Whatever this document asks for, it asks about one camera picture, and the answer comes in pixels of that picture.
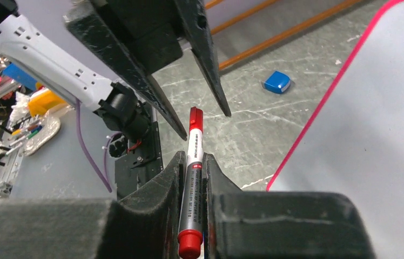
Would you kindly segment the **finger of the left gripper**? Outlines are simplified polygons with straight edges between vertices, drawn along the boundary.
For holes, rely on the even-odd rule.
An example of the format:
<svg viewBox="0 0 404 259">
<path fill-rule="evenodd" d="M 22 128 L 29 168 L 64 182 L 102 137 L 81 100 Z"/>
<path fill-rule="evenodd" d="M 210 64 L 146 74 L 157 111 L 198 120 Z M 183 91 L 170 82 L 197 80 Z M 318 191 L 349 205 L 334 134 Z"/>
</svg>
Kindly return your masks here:
<svg viewBox="0 0 404 259">
<path fill-rule="evenodd" d="M 91 1 L 77 1 L 64 16 L 66 29 L 150 103 L 175 132 L 187 140 L 185 127 L 157 81 L 145 73 L 130 51 L 107 27 Z"/>
<path fill-rule="evenodd" d="M 203 1 L 175 0 L 176 8 L 185 30 L 185 39 L 205 77 L 208 86 L 223 114 L 232 115 L 219 74 L 219 63 L 206 17 Z"/>
</svg>

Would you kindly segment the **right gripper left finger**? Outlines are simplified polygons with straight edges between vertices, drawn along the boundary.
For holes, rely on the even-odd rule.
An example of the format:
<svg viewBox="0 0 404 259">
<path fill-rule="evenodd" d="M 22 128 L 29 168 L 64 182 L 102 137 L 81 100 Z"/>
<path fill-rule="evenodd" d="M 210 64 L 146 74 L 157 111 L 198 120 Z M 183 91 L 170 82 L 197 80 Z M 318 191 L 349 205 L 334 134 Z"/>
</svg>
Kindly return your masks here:
<svg viewBox="0 0 404 259">
<path fill-rule="evenodd" d="M 119 201 L 0 199 L 0 258 L 177 258 L 185 160 Z"/>
</svg>

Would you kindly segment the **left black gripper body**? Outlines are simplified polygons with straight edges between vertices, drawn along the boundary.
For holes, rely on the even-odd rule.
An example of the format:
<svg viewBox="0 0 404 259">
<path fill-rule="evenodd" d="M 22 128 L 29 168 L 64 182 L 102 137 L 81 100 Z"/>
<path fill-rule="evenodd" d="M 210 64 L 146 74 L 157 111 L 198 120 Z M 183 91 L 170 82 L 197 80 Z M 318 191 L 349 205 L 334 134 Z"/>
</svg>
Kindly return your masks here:
<svg viewBox="0 0 404 259">
<path fill-rule="evenodd" d="M 91 1 L 107 28 L 153 74 L 183 56 L 184 1 Z"/>
</svg>

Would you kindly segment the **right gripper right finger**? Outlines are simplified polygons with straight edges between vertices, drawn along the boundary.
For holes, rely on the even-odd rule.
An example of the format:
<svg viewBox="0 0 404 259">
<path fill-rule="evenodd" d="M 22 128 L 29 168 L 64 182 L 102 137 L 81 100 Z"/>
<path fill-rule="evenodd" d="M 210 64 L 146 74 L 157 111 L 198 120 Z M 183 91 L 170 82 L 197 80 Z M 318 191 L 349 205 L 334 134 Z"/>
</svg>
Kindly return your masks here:
<svg viewBox="0 0 404 259">
<path fill-rule="evenodd" d="M 206 258 L 375 258 L 360 213 L 334 192 L 244 191 L 203 156 Z"/>
</svg>

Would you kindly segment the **red capped whiteboard marker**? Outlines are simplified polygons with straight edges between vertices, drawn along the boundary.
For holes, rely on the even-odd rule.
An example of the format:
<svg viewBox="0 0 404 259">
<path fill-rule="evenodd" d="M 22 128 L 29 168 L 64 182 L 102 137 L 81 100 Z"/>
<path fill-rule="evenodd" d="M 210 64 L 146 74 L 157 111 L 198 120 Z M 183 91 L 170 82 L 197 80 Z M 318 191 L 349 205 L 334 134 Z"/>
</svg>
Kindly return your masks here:
<svg viewBox="0 0 404 259">
<path fill-rule="evenodd" d="M 183 259 L 198 258 L 203 243 L 203 128 L 203 111 L 192 107 L 178 233 L 178 254 Z"/>
</svg>

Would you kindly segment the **blue eraser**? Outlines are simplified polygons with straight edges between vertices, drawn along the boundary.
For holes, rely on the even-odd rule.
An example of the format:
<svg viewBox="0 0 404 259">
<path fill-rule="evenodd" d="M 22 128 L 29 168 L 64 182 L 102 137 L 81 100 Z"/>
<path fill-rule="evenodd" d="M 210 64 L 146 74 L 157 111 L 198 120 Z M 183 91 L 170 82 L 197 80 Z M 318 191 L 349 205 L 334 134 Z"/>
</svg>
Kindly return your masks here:
<svg viewBox="0 0 404 259">
<path fill-rule="evenodd" d="M 274 71 L 261 85 L 269 92 L 284 94 L 291 85 L 291 79 L 282 72 Z"/>
</svg>

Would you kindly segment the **red framed whiteboard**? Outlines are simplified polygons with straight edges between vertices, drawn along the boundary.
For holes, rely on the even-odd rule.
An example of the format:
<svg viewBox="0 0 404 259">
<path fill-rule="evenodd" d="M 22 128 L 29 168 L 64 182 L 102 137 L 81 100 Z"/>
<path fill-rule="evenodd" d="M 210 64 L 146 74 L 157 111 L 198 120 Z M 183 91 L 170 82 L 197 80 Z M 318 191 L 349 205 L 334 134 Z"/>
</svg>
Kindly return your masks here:
<svg viewBox="0 0 404 259">
<path fill-rule="evenodd" d="M 404 1 L 374 16 L 267 185 L 357 207 L 378 258 L 404 258 Z"/>
</svg>

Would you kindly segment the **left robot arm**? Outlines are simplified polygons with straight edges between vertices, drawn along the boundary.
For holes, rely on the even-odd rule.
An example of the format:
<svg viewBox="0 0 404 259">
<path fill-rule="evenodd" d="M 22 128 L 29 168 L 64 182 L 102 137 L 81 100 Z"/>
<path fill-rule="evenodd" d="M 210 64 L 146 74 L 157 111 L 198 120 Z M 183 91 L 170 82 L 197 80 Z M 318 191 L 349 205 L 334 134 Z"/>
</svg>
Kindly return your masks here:
<svg viewBox="0 0 404 259">
<path fill-rule="evenodd" d="M 231 110 L 221 86 L 202 1 L 79 1 L 65 28 L 109 67 L 111 81 L 64 51 L 22 13 L 0 1 L 0 54 L 71 104 L 83 104 L 108 129 L 144 139 L 152 125 L 140 99 L 157 110 L 182 138 L 187 133 L 153 74 L 183 55 L 185 39 L 225 116 Z"/>
</svg>

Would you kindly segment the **orange wooden shelf rack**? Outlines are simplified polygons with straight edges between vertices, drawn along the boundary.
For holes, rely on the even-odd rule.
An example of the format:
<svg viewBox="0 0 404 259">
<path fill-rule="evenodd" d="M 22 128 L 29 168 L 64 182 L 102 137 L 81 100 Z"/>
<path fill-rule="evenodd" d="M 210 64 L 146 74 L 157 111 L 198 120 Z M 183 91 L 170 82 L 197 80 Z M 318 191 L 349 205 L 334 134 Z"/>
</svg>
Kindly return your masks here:
<svg viewBox="0 0 404 259">
<path fill-rule="evenodd" d="M 219 69 L 227 69 L 359 1 L 207 1 Z"/>
</svg>

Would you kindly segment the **yellow box in background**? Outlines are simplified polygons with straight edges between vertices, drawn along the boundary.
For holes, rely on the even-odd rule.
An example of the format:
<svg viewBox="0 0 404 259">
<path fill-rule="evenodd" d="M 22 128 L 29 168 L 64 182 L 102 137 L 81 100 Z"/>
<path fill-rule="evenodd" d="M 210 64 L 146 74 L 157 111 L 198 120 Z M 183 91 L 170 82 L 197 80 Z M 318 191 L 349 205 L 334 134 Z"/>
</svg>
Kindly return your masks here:
<svg viewBox="0 0 404 259">
<path fill-rule="evenodd" d="M 57 105 L 66 104 L 66 101 L 48 88 L 34 93 L 28 101 L 28 110 L 32 117 L 45 115 L 47 111 Z"/>
</svg>

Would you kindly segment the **tray of coloured markers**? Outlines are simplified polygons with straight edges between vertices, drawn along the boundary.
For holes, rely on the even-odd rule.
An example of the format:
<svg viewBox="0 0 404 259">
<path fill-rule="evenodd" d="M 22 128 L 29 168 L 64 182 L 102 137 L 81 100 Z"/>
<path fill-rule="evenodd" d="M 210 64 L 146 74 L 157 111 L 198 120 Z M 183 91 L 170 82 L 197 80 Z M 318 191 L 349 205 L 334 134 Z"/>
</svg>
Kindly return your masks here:
<svg viewBox="0 0 404 259">
<path fill-rule="evenodd" d="M 61 129 L 62 123 L 59 117 L 45 115 L 29 133 L 26 133 L 15 143 L 10 145 L 10 150 L 4 153 L 9 156 L 17 153 L 23 156 L 32 156 L 47 142 L 49 142 Z"/>
</svg>

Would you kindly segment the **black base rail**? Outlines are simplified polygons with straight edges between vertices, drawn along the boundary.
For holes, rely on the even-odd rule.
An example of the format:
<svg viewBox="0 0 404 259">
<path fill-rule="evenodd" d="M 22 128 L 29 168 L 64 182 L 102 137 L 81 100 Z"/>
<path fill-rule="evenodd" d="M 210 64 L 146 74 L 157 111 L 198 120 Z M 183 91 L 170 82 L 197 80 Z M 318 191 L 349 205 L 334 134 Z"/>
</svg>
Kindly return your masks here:
<svg viewBox="0 0 404 259">
<path fill-rule="evenodd" d="M 163 170 L 157 112 L 148 103 L 142 103 L 141 108 L 151 124 L 140 144 L 119 135 L 107 145 L 109 155 L 115 158 L 115 184 L 119 200 L 138 190 Z"/>
</svg>

